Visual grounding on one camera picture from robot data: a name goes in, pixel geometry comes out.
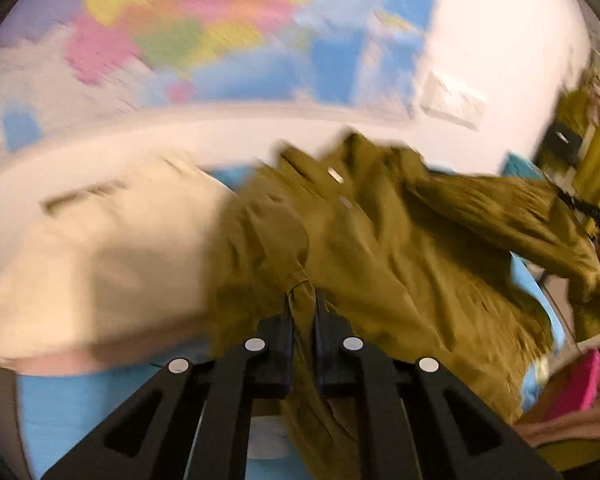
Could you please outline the white wall socket panel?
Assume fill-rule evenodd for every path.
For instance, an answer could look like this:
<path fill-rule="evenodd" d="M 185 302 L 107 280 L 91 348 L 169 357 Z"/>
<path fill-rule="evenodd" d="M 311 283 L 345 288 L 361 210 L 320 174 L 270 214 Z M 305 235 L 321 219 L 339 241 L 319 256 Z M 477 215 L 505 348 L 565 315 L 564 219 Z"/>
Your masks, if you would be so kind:
<path fill-rule="evenodd" d="M 486 114 L 486 103 L 454 81 L 430 72 L 422 89 L 420 108 L 430 117 L 478 130 Z"/>

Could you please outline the colourful wall map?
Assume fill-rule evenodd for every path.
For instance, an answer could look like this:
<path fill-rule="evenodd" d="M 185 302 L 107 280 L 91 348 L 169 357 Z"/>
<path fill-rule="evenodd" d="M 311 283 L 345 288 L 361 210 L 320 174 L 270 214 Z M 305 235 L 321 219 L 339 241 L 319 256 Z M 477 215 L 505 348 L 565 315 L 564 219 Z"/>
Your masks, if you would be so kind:
<path fill-rule="evenodd" d="M 150 110 L 253 102 L 403 117 L 436 0 L 7 0 L 0 168 Z"/>

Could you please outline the olive green jacket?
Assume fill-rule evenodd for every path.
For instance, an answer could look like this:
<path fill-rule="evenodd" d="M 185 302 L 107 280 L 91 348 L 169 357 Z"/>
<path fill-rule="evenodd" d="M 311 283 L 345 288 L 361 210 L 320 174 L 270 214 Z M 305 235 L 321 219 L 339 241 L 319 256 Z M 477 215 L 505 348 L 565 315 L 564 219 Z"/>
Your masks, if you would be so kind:
<path fill-rule="evenodd" d="M 323 400 L 313 377 L 316 294 L 388 356 L 432 356 L 513 422 L 524 374 L 553 347 L 539 301 L 512 283 L 513 256 L 568 281 L 579 339 L 600 333 L 600 264 L 554 185 L 432 171 L 410 148 L 358 133 L 319 159 L 285 148 L 221 214 L 212 349 L 289 308 L 294 374 L 279 411 L 315 478 L 355 479 L 353 405 Z"/>

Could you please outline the cream folded garment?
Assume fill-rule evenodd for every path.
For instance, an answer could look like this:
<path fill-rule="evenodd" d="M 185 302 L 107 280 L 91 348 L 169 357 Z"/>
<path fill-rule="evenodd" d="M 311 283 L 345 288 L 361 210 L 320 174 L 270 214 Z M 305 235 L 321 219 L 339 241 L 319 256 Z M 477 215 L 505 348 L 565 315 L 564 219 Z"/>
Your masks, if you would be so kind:
<path fill-rule="evenodd" d="M 201 334 L 231 195 L 188 155 L 158 156 L 46 214 L 0 276 L 0 366 L 99 372 Z"/>

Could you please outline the pink bag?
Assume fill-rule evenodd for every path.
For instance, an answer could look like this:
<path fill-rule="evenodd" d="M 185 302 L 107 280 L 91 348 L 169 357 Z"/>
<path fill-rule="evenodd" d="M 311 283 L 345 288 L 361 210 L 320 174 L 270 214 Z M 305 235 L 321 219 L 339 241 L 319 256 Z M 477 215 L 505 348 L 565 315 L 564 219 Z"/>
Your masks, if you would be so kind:
<path fill-rule="evenodd" d="M 558 391 L 545 419 L 589 410 L 595 402 L 599 385 L 600 350 L 590 349 L 570 366 L 566 384 Z"/>

